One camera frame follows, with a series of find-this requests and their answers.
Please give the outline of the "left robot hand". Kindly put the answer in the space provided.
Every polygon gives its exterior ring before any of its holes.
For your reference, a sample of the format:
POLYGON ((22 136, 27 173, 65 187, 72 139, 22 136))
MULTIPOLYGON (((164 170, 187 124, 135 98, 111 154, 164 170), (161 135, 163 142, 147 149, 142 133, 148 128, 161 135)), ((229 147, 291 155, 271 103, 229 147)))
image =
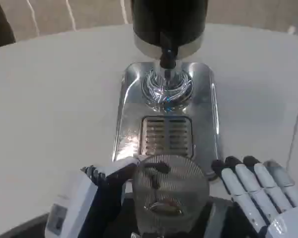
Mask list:
POLYGON ((126 157, 108 166, 88 166, 71 173, 51 207, 47 238, 101 238, 118 216, 126 182, 140 160, 126 157))

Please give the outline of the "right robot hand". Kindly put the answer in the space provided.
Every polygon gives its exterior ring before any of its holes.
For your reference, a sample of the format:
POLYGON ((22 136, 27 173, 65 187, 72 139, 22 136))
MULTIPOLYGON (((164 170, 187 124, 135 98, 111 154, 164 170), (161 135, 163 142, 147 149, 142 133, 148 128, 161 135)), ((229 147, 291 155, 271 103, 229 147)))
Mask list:
POLYGON ((284 167, 229 156, 212 170, 257 238, 298 238, 298 188, 284 167))

